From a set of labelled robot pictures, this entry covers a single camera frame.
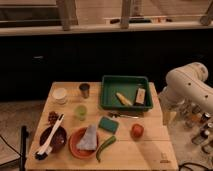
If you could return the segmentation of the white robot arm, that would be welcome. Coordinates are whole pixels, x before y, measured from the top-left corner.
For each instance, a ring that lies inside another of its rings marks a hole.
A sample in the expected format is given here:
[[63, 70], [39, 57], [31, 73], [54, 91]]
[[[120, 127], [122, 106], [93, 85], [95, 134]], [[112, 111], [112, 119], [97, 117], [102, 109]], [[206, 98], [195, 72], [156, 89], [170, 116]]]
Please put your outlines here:
[[213, 88], [205, 84], [207, 78], [208, 69], [200, 62], [167, 73], [166, 86], [158, 94], [164, 125], [169, 123], [170, 112], [180, 108], [186, 100], [195, 103], [204, 112], [213, 114]]

